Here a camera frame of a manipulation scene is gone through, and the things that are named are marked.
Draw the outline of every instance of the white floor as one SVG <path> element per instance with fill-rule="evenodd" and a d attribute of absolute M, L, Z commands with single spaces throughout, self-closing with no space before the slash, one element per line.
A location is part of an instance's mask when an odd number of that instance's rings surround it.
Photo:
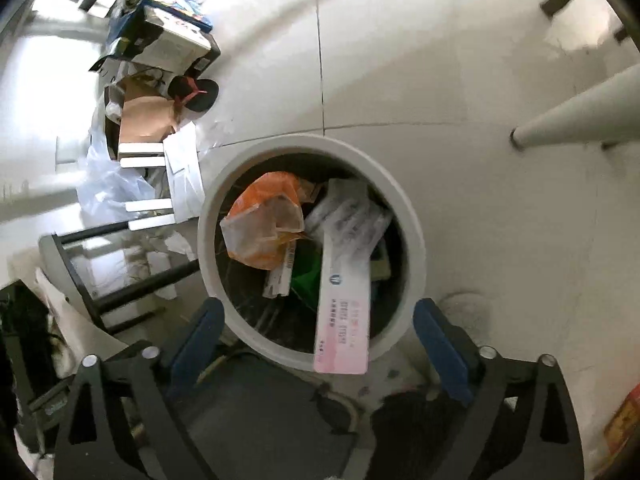
<path fill-rule="evenodd" d="M 373 156 L 422 221 L 425 294 L 478 293 L 479 342 L 558 357 L 591 464 L 640 382 L 640 148 L 520 154 L 507 138 L 640 55 L 612 40 L 619 21 L 604 0 L 574 0 L 552 22 L 540 1 L 208 0 L 222 56 L 207 73 L 219 99 L 198 125 L 201 149 L 215 147 L 202 172 L 210 182 L 243 141 L 289 132 Z M 23 151 L 8 167 L 24 160 L 33 166 Z M 76 228 L 76 208 L 47 214 Z M 4 254 L 57 227 L 36 213 L 0 218 Z M 410 336 L 404 348 L 423 356 Z"/>

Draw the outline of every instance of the brown cardboard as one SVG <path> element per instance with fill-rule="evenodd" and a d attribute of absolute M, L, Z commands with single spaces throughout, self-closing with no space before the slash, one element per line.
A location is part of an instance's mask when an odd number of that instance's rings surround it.
<path fill-rule="evenodd" d="M 174 101 L 132 77 L 124 78 L 119 84 L 125 88 L 119 143 L 162 142 L 177 130 Z"/>

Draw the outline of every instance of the garbage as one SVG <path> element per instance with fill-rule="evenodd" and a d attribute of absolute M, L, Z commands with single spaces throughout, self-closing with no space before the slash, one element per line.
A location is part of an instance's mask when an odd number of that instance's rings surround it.
<path fill-rule="evenodd" d="M 292 240 L 287 244 L 283 262 L 275 269 L 267 272 L 267 281 L 262 294 L 265 298 L 273 299 L 276 296 L 289 295 L 295 254 L 296 241 Z"/>
<path fill-rule="evenodd" d="M 371 281 L 381 282 L 391 278 L 391 262 L 386 250 L 385 239 L 382 238 L 371 253 Z"/>
<path fill-rule="evenodd" d="M 107 101 L 104 107 L 105 117 L 113 123 L 122 122 L 122 107 L 124 106 L 124 90 L 117 84 L 110 84 L 104 87 Z"/>
<path fill-rule="evenodd" d="M 220 221 L 229 257 L 256 269 L 278 267 L 287 244 L 305 229 L 301 203 L 316 194 L 314 184 L 285 171 L 255 180 Z"/>
<path fill-rule="evenodd" d="M 306 220 L 318 215 L 315 209 L 331 194 L 328 182 L 334 178 L 360 187 L 361 196 L 392 216 L 383 235 L 391 276 L 368 285 L 368 358 L 375 359 L 394 345 L 410 325 L 415 301 L 424 292 L 426 259 L 417 216 L 398 183 L 375 161 L 347 144 L 320 136 L 267 139 L 226 162 L 223 168 L 215 162 L 208 173 L 217 175 L 198 222 L 198 258 L 203 263 L 207 291 L 225 303 L 229 328 L 269 359 L 300 370 L 313 369 L 318 304 L 315 310 L 309 308 L 298 295 L 296 267 L 303 263 L 300 256 L 306 245 L 320 255 L 322 262 L 322 244 L 310 239 L 310 230 L 297 233 L 300 237 L 296 240 L 289 295 L 271 299 L 263 296 L 267 272 L 233 259 L 220 227 L 234 202 L 258 177 L 285 171 L 321 189 L 322 195 L 318 194 L 314 202 L 301 204 L 305 227 Z M 328 209 L 325 216 L 333 210 Z"/>
<path fill-rule="evenodd" d="M 166 176 L 176 223 L 200 215 L 204 188 L 196 152 L 196 128 L 187 123 L 164 141 Z"/>
<path fill-rule="evenodd" d="M 211 79 L 194 79 L 178 75 L 171 79 L 167 88 L 169 97 L 192 112 L 202 113 L 209 110 L 218 98 L 220 88 Z"/>
<path fill-rule="evenodd" d="M 156 197 L 154 188 L 136 170 L 111 160 L 100 130 L 92 130 L 91 146 L 81 168 L 86 179 L 76 187 L 76 193 L 87 227 L 135 219 L 140 213 L 127 212 L 125 203 Z"/>
<path fill-rule="evenodd" d="M 191 248 L 191 244 L 178 231 L 172 231 L 169 235 L 149 238 L 150 246 L 148 250 L 155 250 L 161 253 L 183 254 L 192 262 L 196 259 L 196 254 Z"/>
<path fill-rule="evenodd" d="M 628 468 L 632 462 L 629 457 L 640 449 L 640 384 L 626 396 L 602 434 L 604 439 L 594 439 L 589 451 L 590 458 L 596 459 L 598 478 L 608 478 L 613 470 Z"/>
<path fill-rule="evenodd" d="M 318 240 L 322 269 L 316 323 L 314 370 L 363 374 L 369 362 L 371 254 L 392 215 L 368 197 L 366 184 L 333 179 L 327 196 L 307 217 Z M 376 272 L 386 276 L 384 255 Z"/>
<path fill-rule="evenodd" d="M 313 312 L 318 311 L 322 253 L 311 240 L 299 240 L 293 263 L 291 290 Z"/>
<path fill-rule="evenodd" d="M 145 83 L 144 75 L 127 76 L 118 83 L 124 88 L 119 143 L 162 142 L 177 130 L 175 102 Z"/>

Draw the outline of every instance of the black metal frame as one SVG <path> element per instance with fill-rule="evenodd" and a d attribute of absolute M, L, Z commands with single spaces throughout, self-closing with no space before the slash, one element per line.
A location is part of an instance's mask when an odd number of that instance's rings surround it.
<path fill-rule="evenodd" d="M 0 290 L 0 310 L 0 346 L 4 346 L 11 363 L 12 390 L 21 406 L 16 430 L 30 452 L 49 452 L 55 444 L 54 428 L 60 421 L 58 409 L 64 400 L 53 395 L 41 410 L 27 408 L 36 396 L 60 382 L 51 357 L 49 309 L 17 280 Z"/>
<path fill-rule="evenodd" d="M 489 480 L 584 478 L 578 423 L 553 356 L 528 362 L 478 349 L 428 299 L 415 306 L 414 328 L 447 393 L 463 404 L 472 398 L 425 478 L 478 478 L 478 468 L 489 468 L 481 476 Z M 506 408 L 505 399 L 515 397 L 513 410 Z"/>
<path fill-rule="evenodd" d="M 135 326 L 153 316 L 156 316 L 161 311 L 153 310 L 151 312 L 147 312 L 135 318 L 128 319 L 122 323 L 108 328 L 105 327 L 104 322 L 102 321 L 103 314 L 124 306 L 131 301 L 139 300 L 147 294 L 151 294 L 152 292 L 159 290 L 164 286 L 172 285 L 173 283 L 176 283 L 181 279 L 186 278 L 187 276 L 191 276 L 193 273 L 200 270 L 199 261 L 192 260 L 181 266 L 164 270 L 163 272 L 158 272 L 157 274 L 153 274 L 148 278 L 145 278 L 144 280 L 124 286 L 123 288 L 110 292 L 109 294 L 105 294 L 104 296 L 93 298 L 92 295 L 89 294 L 89 291 L 87 290 L 85 284 L 80 279 L 80 276 L 78 276 L 78 272 L 76 272 L 71 259 L 66 253 L 65 246 L 76 242 L 81 242 L 89 238 L 105 236 L 127 229 L 129 229 L 129 222 L 117 222 L 113 224 L 93 227 L 90 229 L 84 229 L 82 231 L 77 231 L 66 235 L 51 235 L 55 247 L 60 254 L 60 259 L 64 263 L 66 271 L 69 273 L 69 276 L 71 277 L 71 280 L 78 290 L 78 293 L 82 297 L 82 302 L 84 303 L 84 306 L 86 307 L 91 320 L 94 322 L 95 326 L 111 335 L 131 328 L 132 326 Z"/>
<path fill-rule="evenodd" d="M 166 400 L 172 389 L 193 387 L 224 325 L 222 303 L 209 298 L 164 351 L 139 341 L 106 362 L 84 359 L 58 432 L 56 478 L 149 478 L 120 400 L 130 397 L 168 479 L 216 480 Z"/>
<path fill-rule="evenodd" d="M 172 400 L 193 387 L 201 371 L 210 364 L 224 325 L 222 303 L 208 298 L 191 316 L 190 322 L 165 343 L 156 370 L 159 372 L 158 379 L 164 389 L 165 398 Z M 107 359 L 106 363 L 135 357 L 150 345 L 147 341 L 138 341 Z M 58 435 L 62 421 L 68 418 L 69 389 L 75 378 L 76 376 L 66 377 L 36 399 L 24 402 L 23 410 L 33 414 L 36 421 L 41 422 L 42 431 L 52 432 L 53 438 Z M 47 409 L 51 413 L 46 413 L 47 416 L 44 418 L 45 413 L 42 412 Z M 52 452 L 52 449 L 47 447 L 44 451 Z"/>

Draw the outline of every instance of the tile grout line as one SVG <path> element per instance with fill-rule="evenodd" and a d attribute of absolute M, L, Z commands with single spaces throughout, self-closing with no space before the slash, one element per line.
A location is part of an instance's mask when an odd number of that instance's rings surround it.
<path fill-rule="evenodd" d="M 498 128 L 501 127 L 511 127 L 512 125 L 504 125 L 500 123 L 491 123 L 485 121 L 392 121 L 390 123 L 353 123 L 353 124 L 339 124 L 337 126 L 326 126 L 322 134 L 326 136 L 325 130 L 344 130 L 347 128 L 363 128 L 363 127 L 376 127 L 376 126 L 448 126 L 448 125 L 460 125 L 460 124 L 490 124 L 492 126 L 496 126 Z M 260 141 L 264 139 L 273 139 L 273 137 L 279 137 L 282 135 L 295 135 L 295 134 L 312 134 L 313 132 L 320 131 L 319 128 L 308 128 L 305 130 L 292 130 L 290 132 L 282 132 L 280 134 L 269 134 L 263 137 L 254 137 L 252 139 L 242 139 L 242 140 L 234 140 L 233 142 L 228 142 L 226 144 L 219 144 L 215 146 L 211 146 L 208 150 L 213 150 L 217 148 L 225 148 L 226 146 L 233 146 L 235 144 L 242 144 L 244 142 L 252 142 L 252 141 Z"/>
<path fill-rule="evenodd" d="M 322 136 L 326 135 L 324 128 L 324 82 L 322 81 L 322 45 L 320 41 L 320 0 L 316 0 L 316 23 L 318 25 L 318 59 L 320 62 L 320 104 L 322 107 Z"/>

